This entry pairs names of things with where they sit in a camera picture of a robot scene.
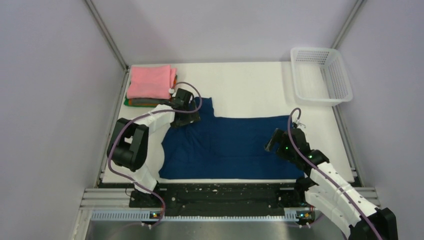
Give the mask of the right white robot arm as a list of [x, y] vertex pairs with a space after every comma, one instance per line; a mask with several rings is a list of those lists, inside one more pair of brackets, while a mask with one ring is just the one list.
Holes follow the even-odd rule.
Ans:
[[265, 150], [305, 173], [296, 180], [293, 200], [318, 208], [348, 240], [397, 240], [395, 214], [367, 200], [334, 168], [329, 158], [311, 149], [300, 128], [276, 129]]

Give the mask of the navy blue t shirt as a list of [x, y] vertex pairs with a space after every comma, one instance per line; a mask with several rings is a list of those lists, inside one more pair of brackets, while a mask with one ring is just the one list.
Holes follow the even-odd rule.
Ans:
[[275, 129], [286, 130], [287, 115], [218, 117], [211, 98], [194, 100], [202, 104], [198, 111], [200, 120], [170, 127], [161, 143], [161, 178], [295, 180], [304, 176], [294, 164], [265, 150]]

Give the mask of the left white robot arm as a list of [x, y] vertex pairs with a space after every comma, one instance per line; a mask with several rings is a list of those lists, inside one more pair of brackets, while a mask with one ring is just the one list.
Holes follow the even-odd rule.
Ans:
[[127, 178], [149, 207], [160, 202], [156, 179], [145, 162], [155, 129], [168, 126], [159, 148], [164, 161], [158, 174], [167, 180], [283, 180], [297, 175], [291, 164], [265, 150], [288, 116], [228, 118], [214, 114], [211, 98], [179, 89], [176, 97], [137, 119], [120, 118], [107, 149], [108, 162], [130, 170]]

